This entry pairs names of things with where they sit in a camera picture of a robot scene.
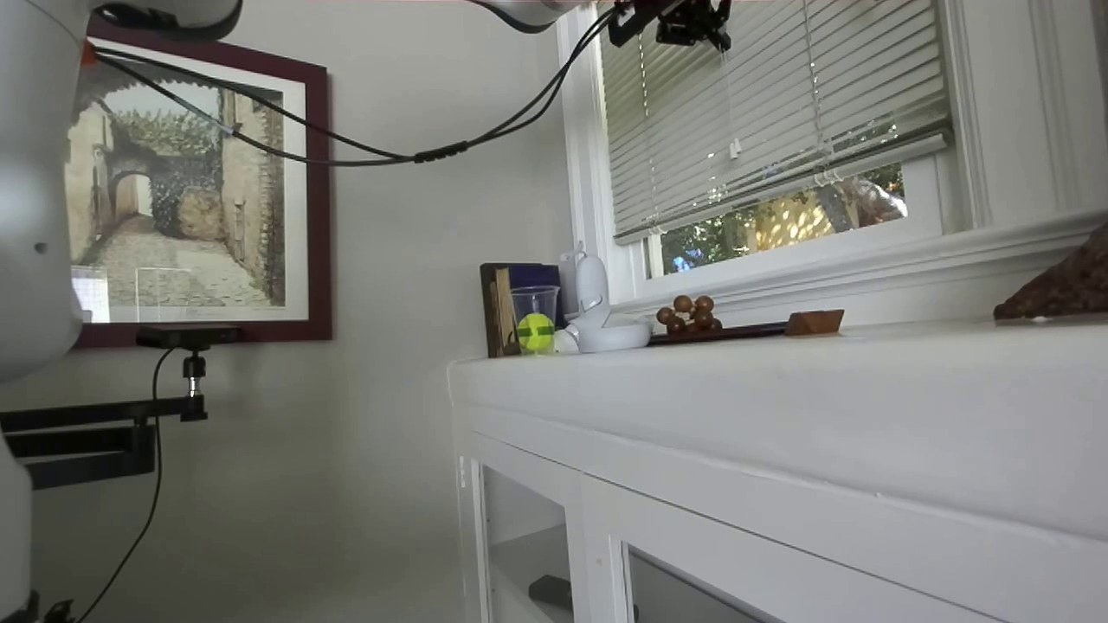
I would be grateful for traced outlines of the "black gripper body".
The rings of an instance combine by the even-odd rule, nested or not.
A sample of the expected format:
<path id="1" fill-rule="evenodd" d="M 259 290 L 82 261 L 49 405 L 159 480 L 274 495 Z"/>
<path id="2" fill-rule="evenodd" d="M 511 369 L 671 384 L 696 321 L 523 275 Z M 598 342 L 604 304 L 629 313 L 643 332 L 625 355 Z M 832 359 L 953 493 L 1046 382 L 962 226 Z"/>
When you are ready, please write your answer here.
<path id="1" fill-rule="evenodd" d="M 715 45 L 732 47 L 726 35 L 732 0 L 618 0 L 608 43 L 628 45 L 643 28 L 655 28 L 660 45 Z"/>

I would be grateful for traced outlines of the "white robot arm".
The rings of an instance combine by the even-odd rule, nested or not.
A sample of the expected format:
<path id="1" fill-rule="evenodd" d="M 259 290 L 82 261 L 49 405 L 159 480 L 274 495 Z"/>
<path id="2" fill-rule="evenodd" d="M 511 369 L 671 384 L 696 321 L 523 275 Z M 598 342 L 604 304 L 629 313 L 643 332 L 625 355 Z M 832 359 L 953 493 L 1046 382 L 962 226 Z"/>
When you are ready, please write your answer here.
<path id="1" fill-rule="evenodd" d="M 516 30 L 546 30 L 562 13 L 578 7 L 578 0 L 473 0 L 491 11 Z M 67 355 L 80 337 L 80 304 L 71 285 L 71 244 L 67 244 L 67 216 L 64 216 L 64 135 L 71 124 L 71 107 L 75 104 L 75 75 L 88 52 L 91 22 L 103 22 L 126 30 L 149 30 L 164 37 L 225 37 L 244 13 L 244 0 L 232 0 L 221 13 L 211 13 L 202 0 L 2 0 L 0 2 L 0 332 L 2 355 L 0 376 L 21 376 L 34 366 L 44 366 Z M 659 43 L 665 45 L 696 45 L 710 43 L 719 52 L 732 47 L 726 37 L 732 0 L 618 0 L 614 11 L 597 19 L 593 30 L 608 28 L 608 43 L 625 45 L 640 35 L 650 22 L 659 22 Z M 307 167 L 399 167 L 399 164 L 435 164 L 491 137 L 523 131 L 532 117 L 532 107 L 543 96 L 562 89 L 563 74 L 576 57 L 593 43 L 581 35 L 573 58 L 558 69 L 558 75 L 509 121 L 499 121 L 478 137 L 424 148 L 424 152 L 384 152 L 348 135 L 328 131 L 327 124 L 314 135 L 338 137 L 360 152 L 375 152 L 369 161 L 305 161 Z M 203 398 L 149 398 L 149 402 L 103 402 L 80 409 L 37 409 L 37 411 L 2 411 L 2 434 L 9 426 L 32 421 L 32 434 L 52 426 L 82 426 L 82 421 L 126 421 L 110 430 L 91 434 L 64 434 L 64 436 L 32 436 L 34 444 L 67 444 L 75 440 L 75 449 L 107 452 L 91 458 L 107 462 L 107 472 L 95 472 L 91 478 L 118 478 L 118 474 L 146 474 L 159 466 L 159 420 L 183 414 L 202 420 Z M 19 465 L 8 436 L 0 440 L 2 452 L 2 597 L 0 616 L 2 623 L 34 623 L 37 597 L 32 589 L 32 486 L 44 474 L 44 486 L 74 486 L 60 480 L 52 466 L 71 465 L 37 465 L 49 472 L 32 472 Z"/>

